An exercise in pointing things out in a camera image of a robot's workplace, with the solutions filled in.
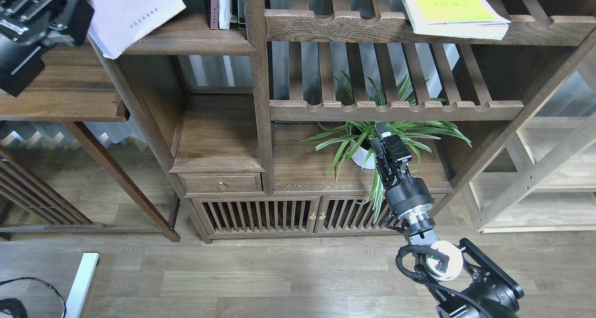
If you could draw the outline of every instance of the wooden shelf board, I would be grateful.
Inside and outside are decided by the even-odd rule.
[[[510,121],[521,112],[521,101],[490,101],[475,105],[459,101],[443,105],[430,101],[412,106],[406,101],[394,101],[377,106],[373,101],[360,101],[344,106],[339,101],[310,105],[304,100],[270,100],[274,121]]]
[[[540,161],[586,118],[533,118],[520,134]],[[562,168],[544,180],[536,192],[596,191],[596,146],[570,156]]]
[[[251,55],[245,30],[211,30],[207,16],[183,11],[128,47],[129,55]]]
[[[505,191],[515,175],[494,172],[479,175],[471,186],[481,208],[488,207]],[[592,193],[532,193],[505,210],[485,232],[579,229],[596,229],[596,198]]]
[[[58,45],[45,69],[19,95],[0,95],[0,120],[126,121],[128,112],[89,44]]]
[[[251,95],[191,95],[170,172],[262,172]]]
[[[462,39],[413,33],[404,13],[381,12],[365,20],[357,11],[337,11],[322,19],[308,10],[266,10],[269,41],[426,42],[533,46],[578,46],[596,27],[591,16],[552,16],[540,28],[530,15],[511,15],[503,40]]]
[[[345,161],[338,182],[335,173],[327,175],[337,151],[328,146],[315,152],[319,142],[301,142],[321,130],[314,124],[276,124],[274,127],[275,191],[323,191],[324,195],[367,194],[373,182],[373,170],[360,169],[351,160]],[[431,193],[453,191],[439,159],[434,143],[426,143],[432,153],[422,152],[422,170],[417,177],[423,178]],[[410,162],[412,171],[418,169],[418,161]]]

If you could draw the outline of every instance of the shelf compartment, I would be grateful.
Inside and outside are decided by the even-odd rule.
[[[373,170],[361,169],[352,161],[345,161],[339,180],[335,172],[327,174],[337,148],[328,146],[315,152],[318,140],[301,142],[321,130],[314,124],[277,123],[274,126],[274,170],[277,192],[296,192],[301,195],[367,195],[373,182]],[[432,194],[453,191],[434,142],[424,142],[432,153],[421,151],[422,168],[417,177],[423,178]],[[419,169],[418,160],[410,162],[410,170]]]
[[[251,95],[190,95],[178,135],[172,173],[264,171]]]
[[[128,111],[93,48],[56,46],[19,95],[0,95],[0,120],[127,121]]]
[[[489,206],[515,179],[515,173],[483,173],[462,191],[470,215]],[[596,230],[593,193],[532,193],[506,209],[483,230],[518,231]]]
[[[128,47],[128,55],[251,55],[246,31],[209,29],[207,11],[194,5]]]
[[[307,10],[307,0],[291,1],[292,10],[265,11],[267,40],[578,46],[596,27],[596,18],[591,14],[548,16],[537,0],[522,0],[529,14],[511,15],[502,0],[487,0],[511,20],[504,39],[461,39],[413,33],[406,15],[392,12],[387,0],[371,0],[373,19],[363,19],[360,12],[351,11],[349,0],[332,0],[333,14],[328,17]]]
[[[561,140],[588,118],[535,117],[526,123],[519,137],[526,144],[526,155],[540,161]],[[564,165],[543,180],[534,192],[596,191],[596,146],[565,159]]]
[[[393,75],[387,44],[374,44],[381,85],[385,89],[388,104],[378,106],[368,99],[365,88],[365,76],[360,58],[358,44],[345,44],[349,74],[352,79],[354,99],[341,101],[334,90],[332,57],[330,43],[319,42],[318,57],[321,78],[321,95],[319,98],[306,100],[307,95],[302,85],[302,51],[301,44],[289,42],[289,99],[270,100],[271,119],[274,121],[462,121],[462,120],[499,120],[514,119],[522,110],[523,104],[518,100],[492,100],[486,87],[483,75],[469,45],[458,45],[460,59],[464,62],[468,74],[467,83],[456,81],[452,72],[445,47],[432,44],[435,68],[443,86],[445,103],[433,101],[428,94],[425,76],[420,65],[420,58],[414,44],[402,44],[417,104],[411,105],[400,101]]]

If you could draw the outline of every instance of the cabinet door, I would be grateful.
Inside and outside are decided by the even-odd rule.
[[[445,195],[432,195],[434,202],[438,203]],[[321,205],[317,214],[315,233],[346,233],[354,231],[370,231],[375,233],[393,233],[383,227],[383,220],[389,215],[389,206],[382,205],[378,219],[374,219],[373,204],[364,203],[366,197],[339,197],[330,196],[321,198]]]
[[[275,237],[313,233],[319,197],[192,199],[210,237]]]

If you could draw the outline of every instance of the book spine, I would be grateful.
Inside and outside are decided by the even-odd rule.
[[[219,0],[209,0],[209,28],[219,29]]]
[[[232,0],[219,0],[219,29],[230,29]]]

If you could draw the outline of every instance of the brass knob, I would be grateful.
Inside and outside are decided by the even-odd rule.
[[[219,181],[217,182],[217,188],[219,188],[219,190],[221,191],[225,191],[226,187],[228,187],[227,184],[225,184],[224,181]]]

